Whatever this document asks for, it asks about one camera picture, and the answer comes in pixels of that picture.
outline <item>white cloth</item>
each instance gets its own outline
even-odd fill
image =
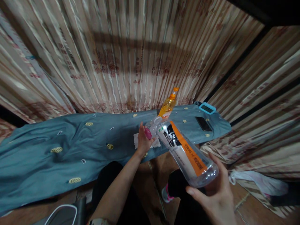
[[[281,196],[288,192],[288,184],[254,171],[232,171],[229,181],[235,185],[235,179],[254,181],[263,196]]]
[[[138,148],[138,133],[134,134],[133,138],[134,138],[134,147],[135,147],[135,149],[137,149]],[[161,145],[160,145],[159,139],[158,139],[158,137],[156,137],[155,141],[151,145],[151,148],[157,148],[157,147],[160,147],[160,146]]]

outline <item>blue bedsheet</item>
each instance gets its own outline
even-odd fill
[[[0,212],[91,182],[111,161],[124,165],[135,152],[133,135],[140,122],[145,124],[156,115],[157,110],[72,114],[16,129],[0,144]],[[209,137],[196,116],[209,119]],[[197,105],[176,106],[170,119],[193,143],[207,142],[231,131],[218,112],[208,115]],[[165,153],[167,148],[161,145],[150,149],[142,162]],[[69,183],[72,178],[80,182]]]

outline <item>black phone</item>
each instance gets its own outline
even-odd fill
[[[202,130],[212,132],[212,129],[210,128],[210,126],[208,125],[208,123],[205,121],[203,117],[196,117],[196,119],[199,125],[201,126]]]

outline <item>orange label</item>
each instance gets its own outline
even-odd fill
[[[193,169],[197,176],[200,176],[204,170],[207,170],[207,166],[202,162],[200,157],[195,153],[193,148],[187,143],[185,138],[182,136],[178,128],[175,126],[173,121],[170,121],[173,131],[178,139],[178,141],[181,143],[183,150],[185,151],[185,154],[187,155],[187,158],[189,159],[190,163],[193,166]]]

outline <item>leg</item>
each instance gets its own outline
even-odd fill
[[[185,191],[186,186],[188,182],[179,169],[169,175],[168,193],[180,198],[175,224],[211,224],[202,206]]]
[[[111,162],[99,173],[92,194],[92,210],[95,211],[102,196],[123,169],[118,162]],[[117,224],[150,224],[149,218],[133,187],[130,188],[122,214]]]

